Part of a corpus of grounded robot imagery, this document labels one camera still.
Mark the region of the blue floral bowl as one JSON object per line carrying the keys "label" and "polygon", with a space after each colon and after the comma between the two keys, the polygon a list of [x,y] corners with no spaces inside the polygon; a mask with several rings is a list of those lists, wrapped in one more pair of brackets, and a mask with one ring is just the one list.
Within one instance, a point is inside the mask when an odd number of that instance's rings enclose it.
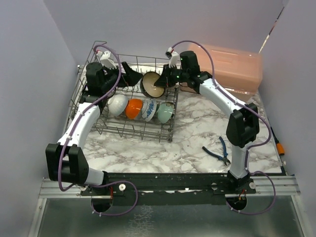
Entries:
{"label": "blue floral bowl", "polygon": [[141,110],[141,117],[149,122],[155,115],[157,109],[157,101],[155,99],[145,99]]}

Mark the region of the grey bowl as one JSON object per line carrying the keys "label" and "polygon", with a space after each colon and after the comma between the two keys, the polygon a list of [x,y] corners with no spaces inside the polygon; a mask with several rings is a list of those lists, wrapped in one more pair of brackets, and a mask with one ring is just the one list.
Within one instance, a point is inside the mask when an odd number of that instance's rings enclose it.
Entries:
{"label": "grey bowl", "polygon": [[128,97],[125,95],[114,95],[108,100],[108,109],[113,116],[119,116],[128,104]]}

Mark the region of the celadon green bowl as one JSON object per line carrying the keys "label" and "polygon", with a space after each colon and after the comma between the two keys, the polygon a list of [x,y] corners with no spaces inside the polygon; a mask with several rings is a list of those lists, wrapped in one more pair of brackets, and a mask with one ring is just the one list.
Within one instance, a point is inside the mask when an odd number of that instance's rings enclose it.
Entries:
{"label": "celadon green bowl", "polygon": [[174,110],[174,104],[171,102],[163,102],[159,104],[157,110],[157,118],[162,123],[165,124],[172,117]]}

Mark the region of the dark brown bowl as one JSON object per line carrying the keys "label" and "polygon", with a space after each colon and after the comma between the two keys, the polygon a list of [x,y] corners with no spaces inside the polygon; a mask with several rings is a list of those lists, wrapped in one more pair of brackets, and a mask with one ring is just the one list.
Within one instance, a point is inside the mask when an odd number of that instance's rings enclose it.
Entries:
{"label": "dark brown bowl", "polygon": [[143,75],[140,80],[141,92],[150,98],[160,98],[165,88],[155,86],[155,82],[159,79],[160,75],[156,72],[147,72]]}

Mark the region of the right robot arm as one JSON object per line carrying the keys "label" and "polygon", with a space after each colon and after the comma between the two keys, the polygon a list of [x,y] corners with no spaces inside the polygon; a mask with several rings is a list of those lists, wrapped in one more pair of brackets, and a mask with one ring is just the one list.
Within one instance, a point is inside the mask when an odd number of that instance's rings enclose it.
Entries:
{"label": "right robot arm", "polygon": [[250,178],[246,149],[259,133],[257,106],[237,99],[216,81],[214,74],[201,71],[193,51],[177,53],[171,47],[165,54],[169,62],[163,66],[155,86],[171,87],[185,82],[189,88],[213,102],[229,119],[226,137],[232,145],[232,161],[227,174],[227,188],[232,193],[240,192]]}

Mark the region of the white round bowl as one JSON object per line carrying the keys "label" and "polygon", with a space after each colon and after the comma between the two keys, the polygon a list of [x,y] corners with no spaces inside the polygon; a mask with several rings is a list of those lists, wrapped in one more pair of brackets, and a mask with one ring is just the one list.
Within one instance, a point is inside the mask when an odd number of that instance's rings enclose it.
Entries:
{"label": "white round bowl", "polygon": [[143,101],[141,99],[130,99],[125,108],[125,115],[128,119],[135,119],[141,112]]}

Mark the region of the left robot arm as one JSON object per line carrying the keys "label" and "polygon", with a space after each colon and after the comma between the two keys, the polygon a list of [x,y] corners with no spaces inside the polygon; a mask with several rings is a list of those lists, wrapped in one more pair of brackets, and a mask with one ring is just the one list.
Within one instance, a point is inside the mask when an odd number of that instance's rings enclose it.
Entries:
{"label": "left robot arm", "polygon": [[108,68],[99,62],[86,65],[86,88],[82,91],[77,113],[65,134],[45,149],[50,180],[92,185],[99,195],[109,189],[105,172],[90,168],[83,147],[92,126],[99,119],[108,99],[117,87],[135,86],[142,74],[126,62]]}

